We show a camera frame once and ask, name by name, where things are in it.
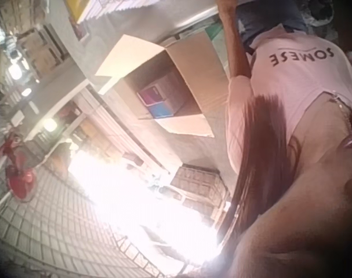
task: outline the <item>necklace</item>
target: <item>necklace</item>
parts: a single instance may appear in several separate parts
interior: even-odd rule
[[[352,125],[350,123],[349,111],[347,111],[348,110],[347,105],[340,99],[337,93],[333,93],[332,95],[333,97],[329,101],[332,103],[336,103],[338,105],[344,117],[344,122],[346,123],[347,128],[349,130],[349,134],[352,134]]]

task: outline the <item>box flap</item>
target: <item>box flap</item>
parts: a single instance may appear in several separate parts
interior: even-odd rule
[[[228,79],[206,32],[182,39],[166,51],[203,113],[226,103]]]
[[[111,76],[117,80],[153,58],[164,48],[134,36],[123,35],[97,70],[98,76]]]
[[[156,119],[155,121],[170,133],[214,137],[203,114]]]

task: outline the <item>red fan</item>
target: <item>red fan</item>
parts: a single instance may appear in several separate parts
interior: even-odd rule
[[[28,156],[21,144],[21,137],[11,132],[0,147],[0,164],[8,158],[9,164],[6,166],[8,187],[16,199],[30,202],[35,195],[37,183],[33,169],[26,167]]]

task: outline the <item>cardboard box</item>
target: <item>cardboard box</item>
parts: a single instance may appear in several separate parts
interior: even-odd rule
[[[190,98],[173,117],[154,119],[137,93],[176,70]],[[96,75],[110,76],[114,89],[141,120],[155,120],[171,133],[213,137],[205,113],[224,105],[228,80],[211,40],[203,31],[164,48],[124,35]]]

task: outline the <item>woman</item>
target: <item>woman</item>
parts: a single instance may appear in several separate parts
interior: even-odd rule
[[[222,253],[185,277],[352,277],[352,67],[290,0],[216,2],[238,181]]]

